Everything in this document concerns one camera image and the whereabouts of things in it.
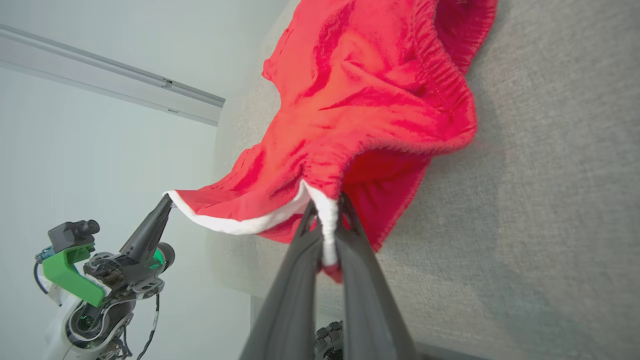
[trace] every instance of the red cloth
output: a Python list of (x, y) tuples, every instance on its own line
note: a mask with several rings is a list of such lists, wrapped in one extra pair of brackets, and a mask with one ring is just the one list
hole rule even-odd
[[(331, 199), (344, 190), (380, 249), (431, 159), (474, 137), (464, 74), (496, 7), (497, 0), (302, 0), (264, 62), (282, 104), (261, 143), (217, 183), (175, 193), (195, 215), (242, 223), (283, 209), (302, 180)], [(298, 210), (252, 229), (289, 243)]]

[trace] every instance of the white wall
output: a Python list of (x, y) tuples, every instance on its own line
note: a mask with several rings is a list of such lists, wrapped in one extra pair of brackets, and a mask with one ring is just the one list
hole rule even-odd
[(0, 0), (0, 23), (227, 98), (287, 2)]
[[(57, 307), (32, 278), (47, 231), (94, 219), (98, 251), (117, 252), (162, 192), (212, 181), (216, 128), (0, 69), (0, 348), (41, 357)], [(161, 277), (161, 313), (149, 359), (236, 359), (249, 331), (246, 294), (207, 282), (208, 230), (174, 211), (163, 241), (176, 251)], [(140, 302), (129, 344), (140, 352), (154, 301)]]

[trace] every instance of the black cable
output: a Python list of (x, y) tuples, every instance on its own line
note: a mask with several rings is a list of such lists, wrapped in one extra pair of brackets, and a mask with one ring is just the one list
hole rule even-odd
[(145, 352), (147, 352), (147, 348), (149, 347), (149, 344), (151, 344), (151, 340), (154, 339), (154, 333), (156, 333), (156, 326), (157, 326), (157, 323), (158, 323), (158, 314), (159, 313), (160, 313), (160, 293), (157, 293), (156, 294), (156, 317), (154, 318), (154, 326), (151, 329), (151, 333), (149, 334), (149, 340), (145, 344), (145, 348), (142, 349), (142, 352), (140, 353), (140, 355), (138, 355), (137, 360), (140, 360), (142, 358), (142, 355), (144, 355)]
[(44, 288), (44, 286), (42, 286), (42, 283), (40, 282), (40, 279), (38, 278), (38, 263), (36, 263), (36, 265), (33, 267), (33, 278), (36, 281), (36, 284), (38, 284), (38, 287), (42, 290), (42, 292), (44, 293), (44, 295), (48, 294), (49, 292)]
[(119, 359), (126, 359), (130, 356), (133, 356), (131, 349), (129, 349), (129, 345), (127, 344), (127, 327), (124, 327), (124, 333), (122, 334), (122, 340), (118, 339), (118, 345), (122, 350), (122, 355), (118, 356)]
[(125, 355), (125, 359), (129, 356), (133, 356), (133, 353), (131, 352), (131, 349), (129, 349), (129, 344), (127, 344), (127, 327), (124, 327), (124, 349), (127, 351), (127, 354)]

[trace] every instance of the white trim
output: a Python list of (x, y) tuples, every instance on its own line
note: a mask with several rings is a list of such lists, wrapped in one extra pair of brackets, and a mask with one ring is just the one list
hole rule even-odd
[(293, 214), (299, 213), (300, 209), (304, 209), (309, 200), (313, 200), (318, 211), (318, 218), (323, 225), (323, 265), (331, 266), (338, 262), (334, 236), (338, 220), (338, 202), (329, 199), (323, 192), (311, 187), (304, 180), (300, 181), (296, 196), (287, 204), (261, 217), (242, 221), (197, 215), (182, 200), (178, 192), (174, 190), (167, 192), (167, 194), (171, 197), (176, 207), (194, 223), (213, 231), (233, 235), (261, 233), (287, 220)]

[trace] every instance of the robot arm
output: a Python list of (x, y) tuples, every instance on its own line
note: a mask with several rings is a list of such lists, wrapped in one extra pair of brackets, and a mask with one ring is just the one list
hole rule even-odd
[[(93, 235), (100, 230), (93, 220), (66, 222), (49, 231), (52, 245), (36, 255), (36, 266), (42, 264), (44, 276), (52, 282), (48, 295), (61, 307), (47, 331), (45, 360), (132, 356), (124, 336), (132, 310), (137, 301), (155, 295), (156, 320), (148, 346), (156, 327), (159, 293), (164, 288), (158, 275), (175, 259), (171, 246), (159, 242), (171, 206), (165, 195), (119, 254), (99, 252), (90, 257), (95, 251)], [(87, 259), (81, 275), (74, 263)], [(63, 290), (68, 296), (60, 301), (58, 294)]]
[[(418, 360), (419, 355), (367, 235), (346, 194), (339, 200), (335, 240), (345, 293), (344, 358)], [(324, 359), (314, 348), (316, 273), (322, 267), (322, 223), (309, 202), (240, 360)], [(333, 334), (321, 329), (325, 336)]]

